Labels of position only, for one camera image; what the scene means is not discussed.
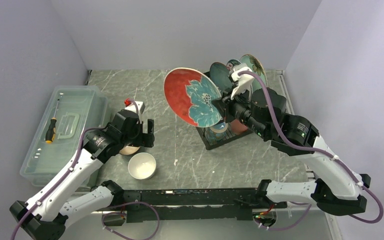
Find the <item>blue mug orange inside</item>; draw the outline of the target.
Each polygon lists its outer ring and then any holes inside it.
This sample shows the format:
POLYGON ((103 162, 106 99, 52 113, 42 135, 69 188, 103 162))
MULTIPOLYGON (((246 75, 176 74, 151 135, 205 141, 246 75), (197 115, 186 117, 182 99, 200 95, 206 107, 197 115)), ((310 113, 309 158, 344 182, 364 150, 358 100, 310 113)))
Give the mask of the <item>blue mug orange inside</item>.
POLYGON ((229 129, 229 124, 226 122, 220 122, 216 125, 210 126, 205 129, 204 136, 210 145, 222 141, 229 129))

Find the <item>white bowl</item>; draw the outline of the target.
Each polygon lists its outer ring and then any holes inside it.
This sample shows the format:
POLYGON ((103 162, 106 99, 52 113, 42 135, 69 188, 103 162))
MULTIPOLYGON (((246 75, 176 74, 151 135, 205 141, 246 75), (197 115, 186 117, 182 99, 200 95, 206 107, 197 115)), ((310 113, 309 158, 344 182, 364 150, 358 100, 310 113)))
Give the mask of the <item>white bowl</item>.
POLYGON ((131 157, 127 169, 134 179, 147 180, 155 174, 157 162, 151 154, 140 152, 131 157))

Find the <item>red rimmed bottom plate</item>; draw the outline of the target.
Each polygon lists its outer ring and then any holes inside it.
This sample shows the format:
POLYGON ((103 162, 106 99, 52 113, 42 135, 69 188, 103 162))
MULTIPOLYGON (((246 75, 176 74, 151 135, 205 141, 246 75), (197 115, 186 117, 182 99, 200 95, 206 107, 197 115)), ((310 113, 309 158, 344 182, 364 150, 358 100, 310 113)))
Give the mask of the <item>red rimmed bottom plate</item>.
POLYGON ((172 111, 191 126, 208 128, 222 120, 212 104, 221 97, 219 89, 196 69, 178 67, 169 71, 164 78, 163 92, 172 111))

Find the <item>white plate teal lettered rim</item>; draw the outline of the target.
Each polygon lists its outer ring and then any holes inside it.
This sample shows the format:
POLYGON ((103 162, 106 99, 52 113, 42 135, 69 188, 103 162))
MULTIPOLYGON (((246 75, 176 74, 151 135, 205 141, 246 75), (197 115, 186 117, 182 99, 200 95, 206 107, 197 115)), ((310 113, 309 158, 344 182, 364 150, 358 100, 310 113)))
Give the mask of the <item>white plate teal lettered rim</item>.
POLYGON ((237 59, 230 59, 227 64, 226 64, 226 67, 229 71, 231 71, 235 66, 238 66, 240 65, 241 62, 237 59))

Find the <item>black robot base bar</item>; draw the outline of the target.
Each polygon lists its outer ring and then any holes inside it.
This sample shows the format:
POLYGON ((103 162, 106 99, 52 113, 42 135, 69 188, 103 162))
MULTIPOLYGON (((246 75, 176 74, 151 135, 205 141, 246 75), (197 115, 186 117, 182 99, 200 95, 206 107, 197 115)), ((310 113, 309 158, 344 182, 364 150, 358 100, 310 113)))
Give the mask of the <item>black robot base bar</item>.
POLYGON ((160 220, 236 219, 251 221, 260 212, 285 207, 255 188, 125 190, 104 211, 123 211, 128 223, 160 220))

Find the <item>dark teal plate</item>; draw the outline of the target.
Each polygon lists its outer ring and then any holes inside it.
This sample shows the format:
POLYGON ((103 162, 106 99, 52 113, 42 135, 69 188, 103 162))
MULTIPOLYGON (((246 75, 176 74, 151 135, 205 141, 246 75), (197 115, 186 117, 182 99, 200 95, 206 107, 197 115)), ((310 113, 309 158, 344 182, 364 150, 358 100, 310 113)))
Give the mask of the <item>dark teal plate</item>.
POLYGON ((221 62, 214 62, 209 69, 210 79, 217 86, 221 93, 229 93, 233 84, 230 80, 229 69, 221 62))

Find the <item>black wire dish rack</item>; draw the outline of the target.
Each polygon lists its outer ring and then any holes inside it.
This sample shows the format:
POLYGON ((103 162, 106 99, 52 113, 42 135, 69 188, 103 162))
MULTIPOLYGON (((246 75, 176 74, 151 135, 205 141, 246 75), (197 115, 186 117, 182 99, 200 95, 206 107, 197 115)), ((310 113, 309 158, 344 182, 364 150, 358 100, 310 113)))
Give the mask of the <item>black wire dish rack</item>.
MULTIPOLYGON (((220 95, 229 92, 234 87, 234 83, 229 77, 228 69, 212 68, 205 75, 214 83, 220 95)), ((207 150, 212 150, 234 141, 248 134, 247 128, 234 131, 234 122, 226 123, 219 119, 217 124, 209 126, 217 118, 217 109, 212 105, 212 100, 216 98, 216 91, 208 82, 197 86, 197 90, 192 97, 193 103, 192 119, 197 120, 199 126, 196 127, 201 140, 207 150)))

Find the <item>light blue flower plate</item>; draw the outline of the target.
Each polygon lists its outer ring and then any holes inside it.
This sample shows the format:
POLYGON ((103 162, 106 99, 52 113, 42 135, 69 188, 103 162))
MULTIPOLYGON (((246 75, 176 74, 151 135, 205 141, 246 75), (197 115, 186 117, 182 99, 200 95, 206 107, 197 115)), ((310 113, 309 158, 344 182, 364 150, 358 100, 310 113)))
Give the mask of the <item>light blue flower plate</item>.
POLYGON ((251 54, 244 54, 240 58, 241 63, 245 63, 254 73, 258 74, 265 86, 267 87, 267 75, 261 62, 251 54))

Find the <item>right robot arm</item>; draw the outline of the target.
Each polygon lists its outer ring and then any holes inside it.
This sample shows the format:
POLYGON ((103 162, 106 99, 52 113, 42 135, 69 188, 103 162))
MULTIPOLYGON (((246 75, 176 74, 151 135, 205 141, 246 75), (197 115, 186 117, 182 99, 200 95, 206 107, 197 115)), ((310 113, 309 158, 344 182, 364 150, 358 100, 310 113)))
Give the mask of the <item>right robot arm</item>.
POLYGON ((350 170, 333 153, 318 129, 305 117, 286 113, 286 98, 274 90, 258 89, 248 103, 224 93, 212 104, 228 121, 238 120, 278 151, 301 161, 316 175, 306 182, 262 180, 256 203, 267 208, 280 202, 317 206, 334 216, 356 216, 366 211, 371 178, 350 170))

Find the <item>pink mug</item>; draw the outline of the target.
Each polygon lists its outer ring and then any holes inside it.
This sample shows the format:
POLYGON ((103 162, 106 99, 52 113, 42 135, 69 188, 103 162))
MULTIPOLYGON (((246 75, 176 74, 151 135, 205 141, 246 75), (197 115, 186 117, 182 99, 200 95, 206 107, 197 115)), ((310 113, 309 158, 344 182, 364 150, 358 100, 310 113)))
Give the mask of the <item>pink mug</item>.
POLYGON ((231 127, 231 131, 236 135, 242 134, 248 130, 248 127, 242 124, 238 119, 233 120, 229 123, 229 125, 231 127))

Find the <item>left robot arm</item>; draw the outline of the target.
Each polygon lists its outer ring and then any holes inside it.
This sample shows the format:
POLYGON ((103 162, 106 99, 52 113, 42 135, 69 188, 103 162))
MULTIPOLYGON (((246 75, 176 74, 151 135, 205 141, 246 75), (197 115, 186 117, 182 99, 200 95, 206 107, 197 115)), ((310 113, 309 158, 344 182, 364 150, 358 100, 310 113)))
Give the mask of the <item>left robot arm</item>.
POLYGON ((148 119, 146 132, 143 125, 140 112, 122 109, 105 127, 85 129, 75 155, 60 172, 27 201, 17 200, 10 206, 17 221, 10 239, 23 229, 33 240, 58 240, 66 228, 91 212, 119 209, 125 202, 125 191, 112 180, 74 200, 69 197, 124 147, 152 148, 154 120, 148 119))

